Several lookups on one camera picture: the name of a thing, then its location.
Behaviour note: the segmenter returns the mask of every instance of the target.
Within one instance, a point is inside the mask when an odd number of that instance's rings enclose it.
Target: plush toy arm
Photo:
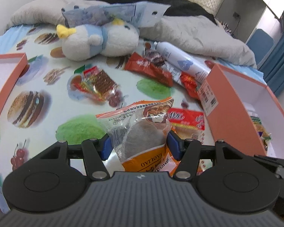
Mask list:
[[[100,46],[103,43],[103,37],[99,36],[99,35],[91,35],[88,38],[88,42],[90,45],[93,46]]]

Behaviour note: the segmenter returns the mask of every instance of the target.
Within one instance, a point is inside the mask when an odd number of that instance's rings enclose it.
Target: screw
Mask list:
[[[180,179],[188,179],[190,178],[190,173],[187,171],[179,171],[176,173],[176,177]]]
[[[96,171],[93,172],[92,177],[96,179],[103,179],[107,177],[107,173],[103,171]]]

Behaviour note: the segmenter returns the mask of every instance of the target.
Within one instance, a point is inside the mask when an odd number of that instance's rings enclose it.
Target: open cardboard box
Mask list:
[[[25,53],[0,55],[0,114],[26,65],[27,58]]]
[[[224,140],[244,154],[266,155],[244,103],[251,104],[271,133],[267,156],[284,159],[284,111],[270,88],[216,64],[198,90],[214,140]]]

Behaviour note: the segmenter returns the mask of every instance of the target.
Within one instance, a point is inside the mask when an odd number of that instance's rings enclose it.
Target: gray ribbed panel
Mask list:
[[[64,210],[41,215],[12,210],[0,221],[0,227],[23,226],[283,227],[284,222],[270,211],[245,216],[221,212],[203,202],[189,183],[167,173],[116,172],[92,183],[82,199]]]

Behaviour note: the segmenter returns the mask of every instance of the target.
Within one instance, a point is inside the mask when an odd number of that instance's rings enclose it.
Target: spray can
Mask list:
[[[203,83],[211,69],[200,62],[197,57],[187,54],[183,50],[168,42],[155,42],[154,46],[162,57],[176,68],[193,76],[196,81]]]

